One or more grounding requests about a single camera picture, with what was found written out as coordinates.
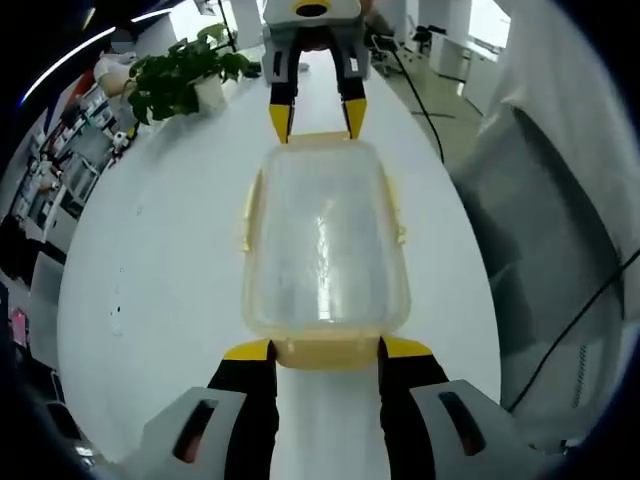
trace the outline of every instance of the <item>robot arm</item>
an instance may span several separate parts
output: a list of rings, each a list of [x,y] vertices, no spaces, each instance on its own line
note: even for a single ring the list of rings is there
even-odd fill
[[[369,71],[359,0],[269,0],[265,7],[263,70],[271,85],[269,113],[280,143],[289,140],[298,94],[300,54],[319,42],[336,66],[338,91],[351,138],[358,138],[367,107],[363,81]]]

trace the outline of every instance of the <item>black cable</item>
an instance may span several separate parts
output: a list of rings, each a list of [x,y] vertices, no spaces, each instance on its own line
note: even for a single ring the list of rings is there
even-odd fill
[[[411,115],[424,115],[422,112],[411,112]],[[457,117],[455,115],[451,115],[450,113],[433,113],[431,112],[429,115],[436,118],[450,118],[455,120]]]
[[[427,109],[424,108],[424,105],[422,104],[422,100],[420,99],[420,95],[418,95],[418,91],[416,90],[416,87],[413,85],[413,82],[409,78],[409,74],[407,73],[407,70],[404,68],[404,65],[402,64],[400,57],[398,57],[398,54],[395,52],[395,50],[391,50],[391,54],[395,57],[396,61],[398,62],[398,65],[400,65],[400,69],[402,70],[402,74],[404,75],[404,78],[407,79],[407,83],[409,84],[409,87],[411,87],[411,91],[413,92],[413,95],[416,97],[416,100],[418,100],[418,104],[420,105],[420,110],[422,110],[424,117],[427,119],[427,122],[429,122],[429,126],[431,127],[431,130],[433,130],[433,135],[436,137],[436,142],[438,142],[438,149],[440,150],[440,160],[442,160],[442,164],[444,165],[444,152],[442,151],[442,142],[440,141],[440,136],[438,135],[438,131],[436,130],[436,127],[433,125],[433,122],[431,121],[431,117],[427,113]]]
[[[551,347],[549,348],[549,350],[547,350],[547,353],[545,353],[544,357],[542,357],[542,360],[540,360],[538,367],[533,372],[531,379],[529,379],[529,382],[522,389],[522,391],[520,392],[520,395],[518,395],[518,398],[516,398],[515,402],[513,402],[511,406],[507,408],[507,412],[512,413],[515,410],[515,408],[518,405],[520,405],[520,402],[522,402],[522,399],[529,392],[529,390],[531,390],[531,386],[535,382],[536,378],[538,378],[538,375],[540,375],[540,372],[542,371],[542,367],[544,366],[546,361],[549,359],[549,357],[551,356],[553,351],[556,349],[556,347],[560,344],[560,342],[564,339],[564,337],[567,336],[569,331],[571,331],[571,329],[576,326],[576,324],[580,321],[580,319],[584,316],[584,314],[587,313],[587,310],[591,308],[591,306],[598,299],[598,297],[607,288],[609,288],[611,284],[615,282],[618,279],[618,277],[620,277],[620,275],[622,275],[622,273],[627,269],[627,267],[629,267],[629,265],[631,265],[635,261],[635,259],[638,258],[639,255],[640,255],[640,248],[636,250],[635,253],[631,255],[631,257],[629,257],[629,260],[627,260],[626,262],[624,262],[624,264],[618,267],[618,269],[615,272],[613,272],[613,274],[602,284],[602,287],[600,287],[598,291],[589,299],[589,301],[585,303],[584,307],[582,307],[580,312],[578,312],[578,315],[576,315],[576,317],[571,321],[571,323],[569,323],[569,325],[565,327],[565,329],[562,331],[560,336],[556,338],[555,342],[551,344]]]

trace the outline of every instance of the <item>plastic container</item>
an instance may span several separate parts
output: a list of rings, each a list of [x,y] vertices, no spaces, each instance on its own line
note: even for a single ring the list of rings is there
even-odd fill
[[[244,317],[281,363],[301,349],[336,368],[353,352],[375,359],[410,308],[404,233],[375,149],[330,135],[274,149],[246,220]]]

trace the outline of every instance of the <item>green leaves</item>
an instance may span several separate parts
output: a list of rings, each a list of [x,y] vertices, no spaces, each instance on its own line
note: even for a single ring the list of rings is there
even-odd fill
[[[224,33],[223,24],[211,25],[198,33],[197,40],[182,39],[166,55],[144,57],[131,67],[129,76],[135,78],[136,89],[129,96],[129,103],[134,116],[148,125],[149,112],[154,120],[198,112],[195,83],[214,75],[223,81],[237,80],[240,73],[249,70],[251,62],[245,56],[220,55],[212,49]]]
[[[136,117],[139,122],[149,125],[149,121],[147,120],[148,104],[138,90],[131,92],[131,95],[129,95],[129,103],[133,110],[133,116]]]
[[[238,75],[249,66],[249,59],[239,53],[225,53],[220,57],[221,71],[224,72],[222,81],[238,80]]]
[[[215,25],[210,25],[208,27],[204,27],[202,30],[198,32],[198,39],[207,39],[207,36],[212,37],[216,43],[222,42],[222,35],[225,30],[224,23],[216,23]]]

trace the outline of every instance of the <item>desk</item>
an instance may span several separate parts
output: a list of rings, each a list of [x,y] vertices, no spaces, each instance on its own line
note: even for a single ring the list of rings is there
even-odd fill
[[[294,133],[344,130],[328,52],[305,54]],[[242,320],[243,212],[277,145],[264,80],[225,84],[217,117],[176,117],[141,130],[100,178],[67,259],[58,351],[68,407],[111,461],[226,350],[254,336]],[[412,293],[399,332],[429,345],[451,379],[500,397],[489,283],[462,204],[427,137],[372,72],[361,139],[399,189]],[[375,368],[278,370],[280,431],[272,478],[388,478]]]
[[[465,50],[470,50],[472,53],[488,58],[493,62],[498,60],[498,56],[495,53],[482,48],[475,42],[470,40],[459,42],[446,35],[433,33],[429,66],[440,76],[464,82],[467,79],[463,55]]]
[[[464,84],[462,95],[469,103],[484,115],[489,109],[493,92],[500,82],[502,70],[497,58],[486,57],[478,52],[471,52],[469,75]]]

